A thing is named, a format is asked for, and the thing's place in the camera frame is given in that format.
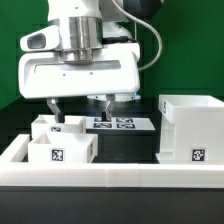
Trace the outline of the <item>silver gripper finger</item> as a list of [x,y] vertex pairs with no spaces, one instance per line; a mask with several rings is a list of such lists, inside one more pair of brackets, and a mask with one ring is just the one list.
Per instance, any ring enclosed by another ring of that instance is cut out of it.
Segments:
[[52,113],[55,115],[55,122],[56,123],[64,123],[65,122],[65,115],[60,110],[60,108],[57,105],[58,99],[57,98],[48,98],[47,99],[47,105],[52,111]]

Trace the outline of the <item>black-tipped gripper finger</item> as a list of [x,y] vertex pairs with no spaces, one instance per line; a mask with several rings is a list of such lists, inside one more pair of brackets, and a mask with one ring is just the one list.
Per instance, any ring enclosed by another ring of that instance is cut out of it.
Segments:
[[103,121],[110,121],[111,120],[111,113],[110,113],[110,108],[111,108],[111,103],[115,101],[115,95],[114,94],[109,94],[106,96],[106,105],[105,109],[102,111],[101,118]]

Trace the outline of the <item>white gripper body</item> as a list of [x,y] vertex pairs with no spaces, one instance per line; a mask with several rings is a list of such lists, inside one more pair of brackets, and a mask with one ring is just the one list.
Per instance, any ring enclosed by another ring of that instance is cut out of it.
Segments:
[[58,52],[24,54],[19,90],[25,98],[134,93],[140,88],[137,43],[109,44],[90,62],[62,62]]

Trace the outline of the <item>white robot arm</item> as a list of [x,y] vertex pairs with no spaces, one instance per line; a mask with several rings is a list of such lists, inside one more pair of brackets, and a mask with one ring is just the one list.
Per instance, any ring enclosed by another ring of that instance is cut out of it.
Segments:
[[47,0],[48,26],[20,40],[20,93],[45,98],[55,120],[65,121],[60,97],[128,101],[140,88],[140,44],[118,24],[145,22],[164,0]]

